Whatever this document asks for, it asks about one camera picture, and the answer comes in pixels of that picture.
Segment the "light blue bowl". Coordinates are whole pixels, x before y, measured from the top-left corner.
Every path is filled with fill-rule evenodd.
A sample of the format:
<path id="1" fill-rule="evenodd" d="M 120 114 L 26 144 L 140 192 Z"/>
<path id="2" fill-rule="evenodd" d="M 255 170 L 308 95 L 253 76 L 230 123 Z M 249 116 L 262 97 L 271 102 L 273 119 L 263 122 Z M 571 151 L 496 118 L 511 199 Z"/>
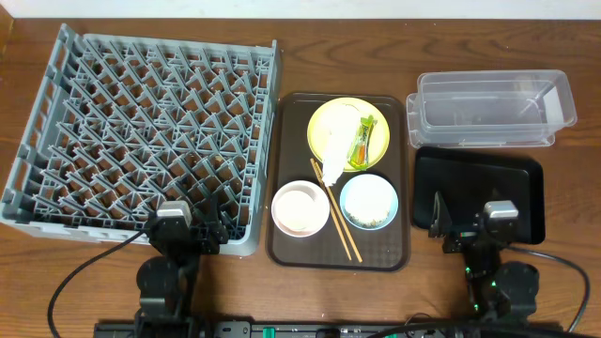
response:
<path id="1" fill-rule="evenodd" d="M 392 222 L 399 208 L 398 195 L 384 177 L 362 174 L 349 180 L 341 190 L 339 205 L 353 226 L 376 231 Z"/>

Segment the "green plastic wrapper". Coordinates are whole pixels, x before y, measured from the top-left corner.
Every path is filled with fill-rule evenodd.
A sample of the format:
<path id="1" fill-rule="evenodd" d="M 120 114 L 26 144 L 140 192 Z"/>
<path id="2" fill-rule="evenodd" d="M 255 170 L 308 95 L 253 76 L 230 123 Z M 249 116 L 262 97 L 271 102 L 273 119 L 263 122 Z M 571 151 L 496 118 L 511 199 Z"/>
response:
<path id="1" fill-rule="evenodd" d="M 361 171 L 368 167 L 368 147 L 376 124 L 377 121 L 372 115 L 360 118 L 359 126 L 347 155 L 347 162 L 353 169 Z"/>

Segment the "white napkin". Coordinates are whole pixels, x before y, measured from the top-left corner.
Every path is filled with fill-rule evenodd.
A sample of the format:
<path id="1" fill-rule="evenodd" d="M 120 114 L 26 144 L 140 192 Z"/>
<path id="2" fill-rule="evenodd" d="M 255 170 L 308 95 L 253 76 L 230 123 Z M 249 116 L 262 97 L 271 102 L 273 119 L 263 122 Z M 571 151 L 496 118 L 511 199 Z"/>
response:
<path id="1" fill-rule="evenodd" d="M 344 172 L 360 119 L 361 112 L 349 103 L 333 105 L 323 117 L 329 136 L 322 161 L 322 181 L 328 187 L 333 186 Z"/>

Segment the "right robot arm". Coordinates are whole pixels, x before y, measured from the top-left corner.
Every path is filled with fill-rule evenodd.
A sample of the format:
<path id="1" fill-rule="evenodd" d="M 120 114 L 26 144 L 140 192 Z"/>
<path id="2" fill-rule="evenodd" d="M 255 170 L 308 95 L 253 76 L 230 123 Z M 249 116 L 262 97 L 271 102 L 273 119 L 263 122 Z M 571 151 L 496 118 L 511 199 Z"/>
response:
<path id="1" fill-rule="evenodd" d="M 539 272 L 523 262 L 501 261 L 516 239 L 518 210 L 509 200 L 485 203 L 472 224 L 454 223 L 441 192 L 434 195 L 428 236 L 442 238 L 446 254 L 462 254 L 470 302 L 479 320 L 524 323 L 536 311 Z"/>

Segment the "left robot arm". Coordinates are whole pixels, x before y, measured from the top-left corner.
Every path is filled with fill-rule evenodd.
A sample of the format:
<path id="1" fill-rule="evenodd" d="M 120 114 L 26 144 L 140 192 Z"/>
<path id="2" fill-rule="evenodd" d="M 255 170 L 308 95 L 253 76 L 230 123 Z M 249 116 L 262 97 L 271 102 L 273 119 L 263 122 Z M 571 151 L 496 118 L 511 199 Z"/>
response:
<path id="1" fill-rule="evenodd" d="M 200 212 L 184 201 L 167 201 L 153 211 L 143 231 L 160 254 L 148 259 L 136 275 L 140 309 L 134 317 L 133 335 L 152 337 L 209 337 L 210 325 L 194 315 L 191 304 L 200 257 L 218 254 L 229 240 L 218 203 L 210 202 L 200 223 L 208 231 L 196 234 L 192 222 Z"/>

